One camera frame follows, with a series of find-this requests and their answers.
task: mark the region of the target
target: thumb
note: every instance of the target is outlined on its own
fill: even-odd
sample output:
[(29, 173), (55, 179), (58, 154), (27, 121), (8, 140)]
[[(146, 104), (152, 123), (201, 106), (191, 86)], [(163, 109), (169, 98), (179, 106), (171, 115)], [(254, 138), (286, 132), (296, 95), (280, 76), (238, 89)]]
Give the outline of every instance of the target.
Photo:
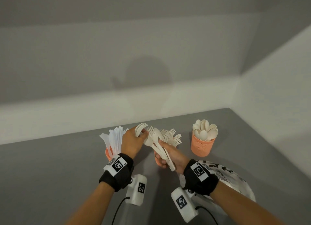
[(162, 140), (160, 140), (160, 139), (159, 139), (159, 144), (160, 144), (164, 149), (166, 149), (168, 153), (172, 152), (173, 146), (167, 144), (166, 142), (164, 142), (164, 141), (162, 141)]
[(146, 138), (148, 137), (148, 135), (149, 135), (149, 132), (144, 132), (143, 134), (141, 134), (140, 136), (139, 136), (139, 139), (140, 139), (140, 141), (142, 142), (142, 143), (144, 143), (144, 141), (146, 140)]

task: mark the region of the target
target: hand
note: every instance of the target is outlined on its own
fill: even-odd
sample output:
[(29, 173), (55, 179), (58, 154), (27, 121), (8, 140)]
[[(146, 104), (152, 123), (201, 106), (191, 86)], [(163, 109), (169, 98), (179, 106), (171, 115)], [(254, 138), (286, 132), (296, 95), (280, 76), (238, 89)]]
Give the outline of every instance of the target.
[[(171, 157), (171, 160), (174, 162), (176, 166), (176, 172), (180, 174), (184, 174), (185, 167), (189, 163), (190, 159), (185, 156), (183, 153), (181, 153), (176, 147), (171, 146), (167, 144), (164, 141), (159, 140), (159, 144), (167, 150), (169, 153), (169, 156)], [(155, 154), (155, 157), (160, 160), (160, 163), (162, 164), (162, 168), (167, 168), (166, 161), (161, 158), (159, 154)]]
[(142, 148), (144, 140), (148, 137), (149, 132), (145, 129), (142, 130), (142, 135), (136, 137), (135, 128), (137, 126), (127, 130), (122, 137), (121, 153), (130, 156), (132, 159), (137, 155), (137, 153)]

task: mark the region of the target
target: black wrist strap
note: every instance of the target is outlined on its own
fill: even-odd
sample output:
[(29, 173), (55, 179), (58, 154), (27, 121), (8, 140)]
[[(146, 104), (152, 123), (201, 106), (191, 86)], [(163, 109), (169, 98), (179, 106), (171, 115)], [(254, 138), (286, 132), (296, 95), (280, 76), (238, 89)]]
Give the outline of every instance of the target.
[(105, 170), (100, 177), (99, 183), (106, 182), (113, 187), (115, 191), (125, 188), (131, 181), (132, 172), (134, 170), (133, 164), (133, 159), (126, 154), (120, 153), (118, 156), (114, 156), (105, 166), (107, 170)]
[(211, 174), (202, 164), (192, 159), (184, 170), (186, 184), (184, 189), (190, 189), (201, 195), (210, 195), (216, 188), (219, 179)]

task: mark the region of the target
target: gray countertop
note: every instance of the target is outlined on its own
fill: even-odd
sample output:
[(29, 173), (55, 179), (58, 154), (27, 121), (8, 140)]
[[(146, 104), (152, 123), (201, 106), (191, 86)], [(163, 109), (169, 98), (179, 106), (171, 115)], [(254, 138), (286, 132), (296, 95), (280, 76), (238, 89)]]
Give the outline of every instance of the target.
[[(219, 134), (204, 158), (191, 149), (192, 124), (207, 119)], [(222, 164), (252, 188), (257, 202), (286, 224), (311, 224), (311, 181), (230, 109), (212, 110), (153, 121), (159, 129), (175, 128), (182, 135), (179, 149), (194, 159)], [(123, 125), (131, 128), (135, 124)], [(0, 146), (1, 224), (63, 223), (97, 186), (104, 165), (105, 145), (99, 137), (108, 129), (73, 133)], [(133, 174), (148, 183), (143, 205), (123, 204), (115, 224), (186, 224), (171, 192), (179, 186), (175, 172), (159, 168), (151, 148), (143, 146)], [(114, 194), (103, 224), (111, 224), (126, 189)], [(213, 213), (219, 224), (234, 224)], [(213, 224), (205, 211), (189, 224)]]

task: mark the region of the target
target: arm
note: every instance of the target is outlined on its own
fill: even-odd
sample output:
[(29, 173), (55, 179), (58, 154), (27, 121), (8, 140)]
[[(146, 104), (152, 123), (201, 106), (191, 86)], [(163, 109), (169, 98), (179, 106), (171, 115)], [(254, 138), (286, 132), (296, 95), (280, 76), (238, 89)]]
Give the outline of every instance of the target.
[(210, 197), (239, 225), (282, 225), (270, 212), (222, 182)]
[[(122, 137), (121, 152), (132, 159), (142, 148), (148, 132), (143, 129), (142, 135), (135, 136), (135, 127), (126, 131)], [(99, 183), (92, 195), (71, 217), (66, 225), (100, 225), (103, 222), (106, 210), (115, 190), (105, 182)]]
[(110, 185), (101, 182), (66, 225), (100, 225), (114, 192)]
[[(176, 171), (180, 174), (184, 174), (184, 170), (190, 159), (183, 155), (175, 147), (163, 141), (159, 141), (159, 143), (169, 153), (169, 156), (176, 165)], [(158, 154), (155, 154), (155, 156), (160, 159), (162, 163), (161, 167), (167, 168), (166, 161), (161, 159), (160, 155)], [(229, 215), (229, 217), (239, 225), (283, 224), (275, 216), (259, 206), (257, 203), (253, 202), (246, 196), (243, 196), (239, 192), (228, 187), (220, 181), (216, 184), (215, 189), (210, 192), (210, 196)]]

